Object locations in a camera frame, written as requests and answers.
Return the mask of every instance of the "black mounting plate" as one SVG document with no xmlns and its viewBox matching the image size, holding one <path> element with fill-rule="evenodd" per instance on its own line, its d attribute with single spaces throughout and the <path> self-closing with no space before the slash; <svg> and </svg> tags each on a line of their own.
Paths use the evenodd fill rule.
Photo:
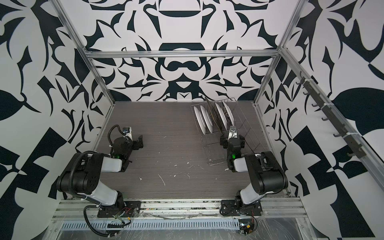
<svg viewBox="0 0 384 240">
<path fill-rule="evenodd" d="M 241 215 L 247 215 L 247 214 L 252 216 L 252 212 L 254 216 L 261 216 L 262 211 L 263 209 L 260 204 L 260 201 L 252 205 L 244 205 L 243 207 L 238 209 L 238 207 L 235 205 L 235 200 L 221 200 L 220 212 L 227 213 L 223 216 L 241 216 Z"/>
<path fill-rule="evenodd" d="M 124 215 L 121 217 L 132 217 L 132 215 L 137 212 L 140 212 L 140 201 L 124 201 L 127 208 L 130 210 L 127 212 L 125 211 Z M 97 213 L 98 218 L 106 218 L 106 217 L 113 217 L 113 215 L 116 215 L 119 213 L 119 209 L 117 209 L 115 206 L 101 206 L 99 208 L 99 212 Z"/>
</svg>

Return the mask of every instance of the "metal wire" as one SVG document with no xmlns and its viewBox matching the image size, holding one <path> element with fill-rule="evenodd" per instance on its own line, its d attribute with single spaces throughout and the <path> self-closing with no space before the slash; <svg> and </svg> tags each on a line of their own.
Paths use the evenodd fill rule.
<svg viewBox="0 0 384 240">
<path fill-rule="evenodd" d="M 235 120 L 237 134 L 242 135 L 248 143 L 241 150 L 242 153 L 243 154 L 252 153 L 252 152 L 257 152 L 257 150 L 264 151 L 265 149 L 261 145 L 261 141 L 259 137 L 255 134 L 251 124 L 248 122 L 247 118 L 245 117 L 236 99 L 230 98 L 225 100 L 212 101 L 212 105 L 215 105 L 215 103 L 219 104 L 221 101 L 225 102 L 230 107 L 230 109 L 232 109 L 232 115 Z M 206 110 L 208 108 L 208 104 L 206 102 L 203 102 L 203 103 L 192 105 L 191 109 L 195 117 L 196 128 L 200 136 L 205 157 L 207 158 L 207 163 L 210 166 L 220 164 L 220 163 L 225 163 L 227 162 L 227 150 L 220 145 L 221 132 L 219 131 L 218 126 L 214 125 L 214 129 L 212 133 L 210 133 L 210 131 L 206 129 L 207 134 L 203 134 L 200 129 L 200 126 L 199 126 L 199 123 L 197 122 L 197 117 L 194 111 L 194 107 L 197 107 L 200 110 L 200 106 L 203 106 Z M 223 133 L 225 138 L 227 138 L 229 134 L 229 130 L 225 130 L 225 128 L 223 127 Z"/>
</svg>

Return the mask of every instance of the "dish rack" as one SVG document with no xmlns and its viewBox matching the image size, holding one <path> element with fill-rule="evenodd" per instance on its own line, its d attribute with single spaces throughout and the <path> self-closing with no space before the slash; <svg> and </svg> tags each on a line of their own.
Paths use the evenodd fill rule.
<svg viewBox="0 0 384 240">
<path fill-rule="evenodd" d="M 211 103 L 215 108 L 215 103 L 221 106 L 222 101 L 225 102 L 231 109 L 233 118 L 235 120 L 237 134 L 238 135 L 240 134 L 245 138 L 246 143 L 245 143 L 245 147 L 241 149 L 242 154 L 255 152 L 257 147 L 260 146 L 261 142 L 258 136 L 253 131 L 251 125 L 249 124 L 247 118 L 245 117 L 243 111 L 241 110 L 238 102 L 236 101 L 235 98 L 229 98 L 225 100 L 211 101 Z M 213 123 L 212 133 L 208 130 L 207 127 L 206 127 L 206 134 L 203 134 L 203 132 L 200 129 L 200 126 L 194 111 L 194 107 L 197 107 L 200 110 L 201 105 L 207 110 L 209 118 Z M 212 165 L 227 162 L 227 150 L 220 145 L 220 136 L 224 134 L 224 136 L 228 138 L 229 126 L 228 126 L 228 130 L 225 130 L 224 126 L 222 126 L 223 133 L 220 132 L 218 126 L 215 124 L 215 121 L 213 120 L 211 112 L 209 111 L 207 102 L 192 105 L 191 109 L 195 118 L 196 128 L 200 136 L 201 144 L 203 146 L 208 165 L 212 166 Z"/>
</svg>

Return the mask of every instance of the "wall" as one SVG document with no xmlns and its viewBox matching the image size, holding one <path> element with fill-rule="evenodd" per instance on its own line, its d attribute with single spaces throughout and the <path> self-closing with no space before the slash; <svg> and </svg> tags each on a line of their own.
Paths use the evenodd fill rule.
<svg viewBox="0 0 384 240">
<path fill-rule="evenodd" d="M 383 157 L 382 1 L 310 0 L 288 50 Z M 259 102 L 319 239 L 383 239 L 384 193 L 282 59 Z"/>
<path fill-rule="evenodd" d="M 56 178 L 90 150 L 110 107 L 46 0 L 0 0 L 0 239 L 31 239 L 63 197 Z"/>
<path fill-rule="evenodd" d="M 296 3 L 62 1 L 91 51 L 276 49 Z M 117 101 L 253 100 L 270 58 L 250 59 L 97 59 L 101 63 L 95 64 Z"/>
</svg>

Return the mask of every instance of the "gray wood grain surface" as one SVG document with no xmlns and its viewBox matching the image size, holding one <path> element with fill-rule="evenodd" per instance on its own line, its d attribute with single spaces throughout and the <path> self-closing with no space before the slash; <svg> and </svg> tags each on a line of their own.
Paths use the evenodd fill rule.
<svg viewBox="0 0 384 240">
<path fill-rule="evenodd" d="M 133 162 L 125 172 L 102 173 L 100 180 L 121 191 L 124 198 L 234 197 L 250 183 L 248 173 L 225 170 L 225 163 L 207 164 L 190 107 L 193 104 L 117 102 L 97 151 L 109 153 L 107 133 L 114 124 L 132 127 L 133 140 L 142 134 L 144 148 L 132 152 Z M 251 102 L 239 104 L 261 141 L 258 150 L 266 150 Z M 112 141 L 119 136 L 115 129 Z"/>
</svg>

